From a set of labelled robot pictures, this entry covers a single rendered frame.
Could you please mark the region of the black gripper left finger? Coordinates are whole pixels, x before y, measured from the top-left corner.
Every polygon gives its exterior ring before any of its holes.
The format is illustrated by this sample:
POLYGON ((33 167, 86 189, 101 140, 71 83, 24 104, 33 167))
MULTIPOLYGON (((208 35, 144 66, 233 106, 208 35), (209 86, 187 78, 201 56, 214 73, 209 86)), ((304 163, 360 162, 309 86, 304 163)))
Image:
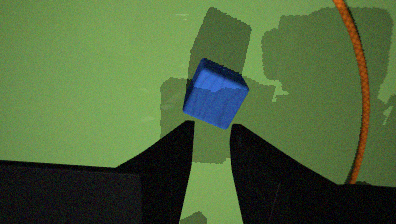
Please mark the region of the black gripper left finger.
POLYGON ((194 126, 115 168, 0 160, 0 224, 179 224, 194 126))

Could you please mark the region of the wooden stick with orange cord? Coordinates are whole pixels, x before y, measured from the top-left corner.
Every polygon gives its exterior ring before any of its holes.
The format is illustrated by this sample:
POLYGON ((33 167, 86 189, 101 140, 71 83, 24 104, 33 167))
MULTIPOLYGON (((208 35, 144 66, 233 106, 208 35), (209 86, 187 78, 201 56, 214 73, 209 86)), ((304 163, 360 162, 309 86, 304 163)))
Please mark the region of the wooden stick with orange cord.
POLYGON ((351 173, 351 176, 350 176, 350 179, 348 182, 348 184, 355 184, 355 181, 356 181, 359 169, 360 169, 364 149, 365 149, 367 133, 368 133, 368 125, 369 125, 370 97, 369 97, 368 74, 367 74, 366 63, 365 63, 365 58, 364 58, 363 50, 361 47, 361 43, 360 43, 357 31, 356 31, 355 25, 354 25, 354 23, 351 19, 351 16, 347 10, 347 7, 345 6, 343 0, 332 0, 332 1, 340 13, 340 16, 345 24, 345 27, 348 31, 350 40, 352 42, 356 60, 357 60, 357 64, 358 64, 360 81, 361 81, 361 90, 362 90, 361 132, 360 132, 360 139, 359 139, 359 144, 358 144, 358 149, 357 149, 354 166, 353 166, 352 173, 351 173))

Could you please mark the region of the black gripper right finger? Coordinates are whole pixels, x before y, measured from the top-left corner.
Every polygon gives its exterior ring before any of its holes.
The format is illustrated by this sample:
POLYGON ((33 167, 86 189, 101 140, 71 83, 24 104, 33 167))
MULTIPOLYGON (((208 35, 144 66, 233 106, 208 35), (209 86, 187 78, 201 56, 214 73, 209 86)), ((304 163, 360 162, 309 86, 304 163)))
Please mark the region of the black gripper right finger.
POLYGON ((396 224, 396 187, 337 185, 241 124, 230 156, 243 224, 396 224))

